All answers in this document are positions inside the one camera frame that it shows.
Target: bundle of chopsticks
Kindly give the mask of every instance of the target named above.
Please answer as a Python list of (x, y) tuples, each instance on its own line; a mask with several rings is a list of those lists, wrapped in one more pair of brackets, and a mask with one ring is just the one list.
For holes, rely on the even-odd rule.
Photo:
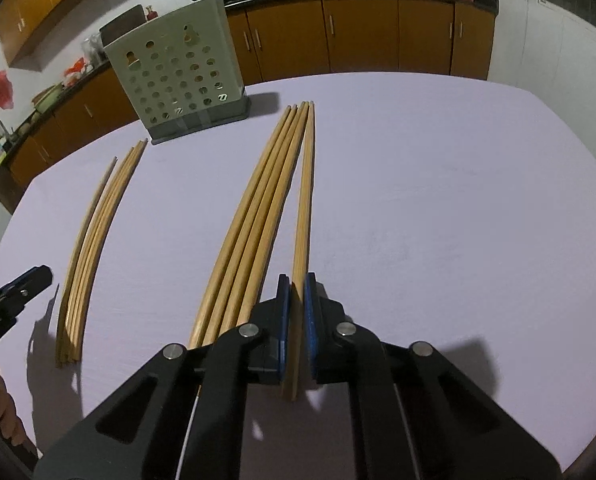
[(98, 184), (80, 226), (62, 287), (56, 333), (58, 367), (78, 362), (82, 358), (85, 321), (100, 254), (124, 190), (140, 162), (146, 145), (147, 139), (144, 139), (130, 149), (109, 181), (118, 161), (114, 157)]
[(248, 322), (258, 300), (273, 237), (305, 137), (296, 248), (292, 271), (291, 318), (283, 397), (297, 394), (304, 277), (309, 257), (311, 192), (315, 151), (313, 102), (287, 107), (265, 146), (220, 248), (193, 325), (188, 348), (214, 343), (224, 332)]

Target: perforated plastic container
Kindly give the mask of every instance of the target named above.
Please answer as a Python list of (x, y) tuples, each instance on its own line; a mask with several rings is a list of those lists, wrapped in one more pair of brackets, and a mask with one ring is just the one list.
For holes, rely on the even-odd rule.
[(199, 0), (105, 47), (156, 144), (249, 114), (223, 0)]

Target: silver rivet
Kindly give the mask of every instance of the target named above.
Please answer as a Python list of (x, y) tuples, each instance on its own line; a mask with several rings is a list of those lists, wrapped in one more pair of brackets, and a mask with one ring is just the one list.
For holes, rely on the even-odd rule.
[(242, 337), (253, 337), (254, 335), (257, 335), (258, 327), (253, 323), (247, 323), (238, 328), (238, 332), (240, 332)]
[(433, 347), (426, 341), (418, 341), (417, 343), (413, 343), (411, 349), (414, 351), (414, 354), (419, 355), (420, 357), (428, 357), (433, 353)]
[(338, 323), (338, 326), (335, 327), (335, 330), (340, 335), (353, 335), (357, 329), (353, 323), (343, 321), (342, 323)]
[(172, 343), (170, 345), (165, 346), (162, 350), (162, 354), (167, 359), (178, 359), (181, 355), (183, 350), (185, 349), (184, 346), (179, 345), (178, 343)]

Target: red plastic bag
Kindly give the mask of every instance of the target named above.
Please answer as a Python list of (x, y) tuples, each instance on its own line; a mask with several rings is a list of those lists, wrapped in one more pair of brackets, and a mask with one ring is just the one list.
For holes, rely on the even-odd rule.
[(7, 79), (7, 72), (0, 71), (0, 108), (11, 110), (14, 107), (14, 87)]

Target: white table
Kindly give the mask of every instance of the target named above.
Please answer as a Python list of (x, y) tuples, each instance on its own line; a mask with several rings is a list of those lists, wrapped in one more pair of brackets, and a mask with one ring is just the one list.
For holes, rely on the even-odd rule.
[[(254, 112), (316, 102), (310, 270), (383, 341), (446, 351), (567, 467), (596, 433), (596, 161), (533, 95), (462, 78), (324, 75), (252, 87)], [(0, 286), (55, 284), (0, 341), (25, 427), (46, 449), (166, 343), (185, 343), (242, 191), (281, 111), (149, 145), (104, 247), (82, 367), (54, 367), (72, 243), (130, 124), (29, 187), (0, 245)], [(263, 298), (291, 271), (299, 171)], [(28, 357), (28, 345), (33, 338)], [(295, 405), (251, 388), (242, 478), (348, 479), (346, 390)]]

